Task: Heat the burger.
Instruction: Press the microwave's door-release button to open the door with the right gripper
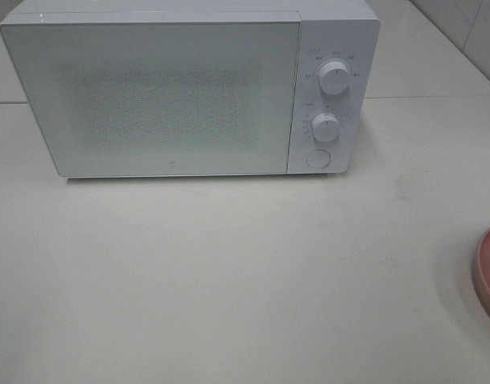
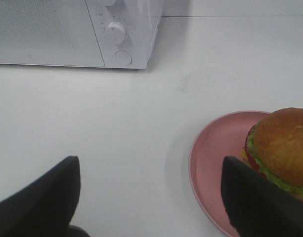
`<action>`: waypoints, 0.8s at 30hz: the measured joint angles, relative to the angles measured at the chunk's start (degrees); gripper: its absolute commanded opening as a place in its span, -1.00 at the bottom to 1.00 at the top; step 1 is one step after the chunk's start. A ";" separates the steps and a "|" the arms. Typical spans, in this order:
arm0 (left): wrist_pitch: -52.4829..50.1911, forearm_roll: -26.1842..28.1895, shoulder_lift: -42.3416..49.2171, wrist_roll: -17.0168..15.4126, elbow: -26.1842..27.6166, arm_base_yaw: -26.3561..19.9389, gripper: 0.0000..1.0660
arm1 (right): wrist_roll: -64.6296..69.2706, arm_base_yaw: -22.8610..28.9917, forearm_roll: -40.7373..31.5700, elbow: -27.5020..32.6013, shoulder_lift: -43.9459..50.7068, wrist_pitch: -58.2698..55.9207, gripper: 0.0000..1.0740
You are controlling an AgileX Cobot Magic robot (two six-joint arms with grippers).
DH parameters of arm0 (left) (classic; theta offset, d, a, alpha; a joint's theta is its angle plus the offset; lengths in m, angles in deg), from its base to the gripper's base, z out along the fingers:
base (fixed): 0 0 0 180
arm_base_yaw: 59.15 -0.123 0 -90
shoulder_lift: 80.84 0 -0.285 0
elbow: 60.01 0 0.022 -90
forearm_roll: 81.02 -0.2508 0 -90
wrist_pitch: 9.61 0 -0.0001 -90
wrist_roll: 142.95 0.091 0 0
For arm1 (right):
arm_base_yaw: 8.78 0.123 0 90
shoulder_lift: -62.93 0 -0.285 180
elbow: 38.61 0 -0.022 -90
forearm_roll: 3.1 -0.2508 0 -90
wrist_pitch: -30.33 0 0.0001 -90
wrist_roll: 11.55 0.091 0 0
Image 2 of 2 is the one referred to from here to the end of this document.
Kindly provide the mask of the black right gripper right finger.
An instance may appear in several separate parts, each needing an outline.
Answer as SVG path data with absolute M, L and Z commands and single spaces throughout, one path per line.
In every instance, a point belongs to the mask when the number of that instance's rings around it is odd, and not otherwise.
M 221 197 L 241 237 L 303 237 L 303 201 L 235 157 L 223 160 Z

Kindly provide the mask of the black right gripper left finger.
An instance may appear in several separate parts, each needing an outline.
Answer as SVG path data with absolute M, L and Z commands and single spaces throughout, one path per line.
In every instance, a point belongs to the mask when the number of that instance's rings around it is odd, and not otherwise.
M 0 237 L 87 237 L 71 225 L 81 191 L 80 162 L 69 156 L 0 201 Z

